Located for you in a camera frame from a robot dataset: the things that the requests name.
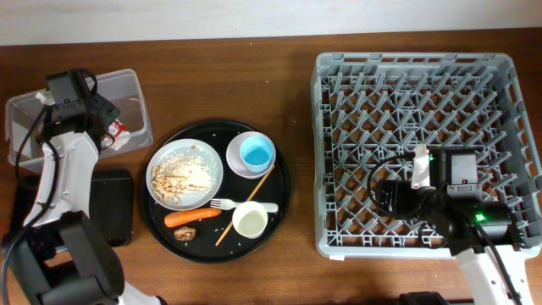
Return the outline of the red snack wrapper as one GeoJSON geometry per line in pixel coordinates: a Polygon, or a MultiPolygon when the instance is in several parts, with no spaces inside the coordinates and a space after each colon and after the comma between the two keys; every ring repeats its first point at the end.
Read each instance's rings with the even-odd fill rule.
{"type": "Polygon", "coordinates": [[[118,119],[116,119],[109,127],[108,127],[108,135],[112,138],[116,138],[121,135],[123,131],[126,130],[125,124],[121,123],[118,119]]]}

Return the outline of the white tissue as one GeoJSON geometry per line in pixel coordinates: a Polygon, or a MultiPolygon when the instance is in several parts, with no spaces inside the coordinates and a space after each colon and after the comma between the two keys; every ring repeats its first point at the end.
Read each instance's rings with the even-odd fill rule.
{"type": "Polygon", "coordinates": [[[130,139],[130,133],[128,131],[121,131],[114,140],[111,148],[115,151],[118,151],[122,146],[124,146],[130,139]]]}

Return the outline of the food scraps rice and pasta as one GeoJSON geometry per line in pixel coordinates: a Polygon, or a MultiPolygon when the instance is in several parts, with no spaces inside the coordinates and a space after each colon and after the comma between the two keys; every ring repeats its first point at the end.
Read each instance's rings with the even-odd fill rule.
{"type": "Polygon", "coordinates": [[[182,197],[210,191],[213,177],[204,159],[195,154],[169,155],[151,171],[151,191],[162,202],[180,205],[182,197]]]}

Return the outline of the grey plate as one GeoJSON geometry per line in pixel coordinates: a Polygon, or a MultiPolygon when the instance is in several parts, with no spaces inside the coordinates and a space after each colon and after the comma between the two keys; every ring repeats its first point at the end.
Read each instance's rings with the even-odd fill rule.
{"type": "Polygon", "coordinates": [[[152,156],[149,164],[147,165],[147,172],[145,176],[145,183],[147,190],[154,201],[165,208],[174,211],[187,211],[196,208],[200,208],[210,201],[215,195],[217,195],[222,179],[224,178],[224,166],[221,157],[210,145],[203,141],[196,139],[181,139],[172,141],[165,146],[159,148],[152,156]],[[151,171],[152,167],[162,163],[166,157],[176,153],[186,153],[199,155],[204,159],[204,163],[208,166],[213,177],[213,186],[210,191],[198,194],[195,196],[184,195],[180,205],[175,205],[169,202],[162,202],[158,196],[151,191],[151,171]]]}

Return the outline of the orange carrot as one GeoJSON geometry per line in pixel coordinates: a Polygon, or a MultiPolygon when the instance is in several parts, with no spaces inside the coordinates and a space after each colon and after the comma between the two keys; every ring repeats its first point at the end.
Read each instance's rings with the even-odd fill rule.
{"type": "Polygon", "coordinates": [[[178,227],[190,222],[219,216],[222,211],[218,208],[199,208],[189,211],[179,211],[166,215],[164,224],[169,228],[178,227]]]}

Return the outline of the pink-white bowl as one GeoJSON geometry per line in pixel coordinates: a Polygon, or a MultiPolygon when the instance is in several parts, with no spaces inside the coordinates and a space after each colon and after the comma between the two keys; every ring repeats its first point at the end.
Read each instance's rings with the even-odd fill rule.
{"type": "Polygon", "coordinates": [[[270,170],[271,166],[274,164],[274,161],[275,161],[276,149],[274,147],[274,155],[271,159],[271,164],[264,171],[259,172],[259,173],[253,173],[246,168],[240,156],[241,143],[250,136],[264,136],[268,138],[264,134],[260,132],[256,132],[256,131],[247,131],[247,132],[240,133],[228,145],[227,150],[226,150],[226,160],[229,167],[239,176],[243,178],[247,178],[247,179],[256,179],[263,176],[265,173],[267,173],[270,170]]]}

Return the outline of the brown walnut piece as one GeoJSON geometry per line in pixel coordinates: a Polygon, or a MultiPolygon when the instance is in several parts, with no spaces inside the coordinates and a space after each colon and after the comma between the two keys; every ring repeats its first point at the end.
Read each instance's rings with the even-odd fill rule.
{"type": "Polygon", "coordinates": [[[180,227],[174,232],[174,238],[177,241],[191,241],[196,236],[196,229],[190,227],[180,227]]]}

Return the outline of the white plastic fork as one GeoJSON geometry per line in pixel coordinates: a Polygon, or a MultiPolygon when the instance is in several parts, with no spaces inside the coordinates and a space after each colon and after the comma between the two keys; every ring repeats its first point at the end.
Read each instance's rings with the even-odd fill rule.
{"type": "MultiPolygon", "coordinates": [[[[211,208],[218,208],[221,210],[231,210],[239,207],[240,202],[234,202],[231,199],[218,199],[214,198],[210,200],[211,208]]],[[[277,213],[279,211],[279,206],[276,203],[271,202],[261,202],[261,205],[268,213],[277,213]]]]}

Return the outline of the light blue cup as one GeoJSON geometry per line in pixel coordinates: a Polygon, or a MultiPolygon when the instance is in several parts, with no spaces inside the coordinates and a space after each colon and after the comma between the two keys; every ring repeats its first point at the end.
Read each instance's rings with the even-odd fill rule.
{"type": "Polygon", "coordinates": [[[240,146],[240,156],[246,168],[259,173],[270,164],[274,155],[274,144],[264,136],[250,136],[240,146]]]}

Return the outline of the white cup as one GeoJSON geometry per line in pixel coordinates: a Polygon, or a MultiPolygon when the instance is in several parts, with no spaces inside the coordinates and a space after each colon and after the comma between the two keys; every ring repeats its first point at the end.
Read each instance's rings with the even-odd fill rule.
{"type": "Polygon", "coordinates": [[[259,202],[244,202],[233,212],[232,224],[241,236],[256,239],[266,229],[268,212],[259,202]]]}

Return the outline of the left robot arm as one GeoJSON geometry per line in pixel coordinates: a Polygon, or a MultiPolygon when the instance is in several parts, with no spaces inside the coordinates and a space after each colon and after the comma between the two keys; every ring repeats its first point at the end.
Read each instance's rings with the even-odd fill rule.
{"type": "Polygon", "coordinates": [[[153,304],[164,300],[124,279],[122,264],[89,218],[91,177],[119,109],[89,84],[88,69],[47,77],[33,125],[43,168],[36,199],[20,230],[3,244],[2,272],[13,272],[31,304],[153,304]]]}

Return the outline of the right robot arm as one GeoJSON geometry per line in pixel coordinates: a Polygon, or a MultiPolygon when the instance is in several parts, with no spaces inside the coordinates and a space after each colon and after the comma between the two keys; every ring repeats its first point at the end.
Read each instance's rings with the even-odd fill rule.
{"type": "Polygon", "coordinates": [[[416,146],[373,168],[410,161],[412,177],[382,180],[368,197],[384,216],[431,225],[457,261],[477,304],[530,304],[517,217],[503,202],[485,202],[476,153],[416,146]]]}

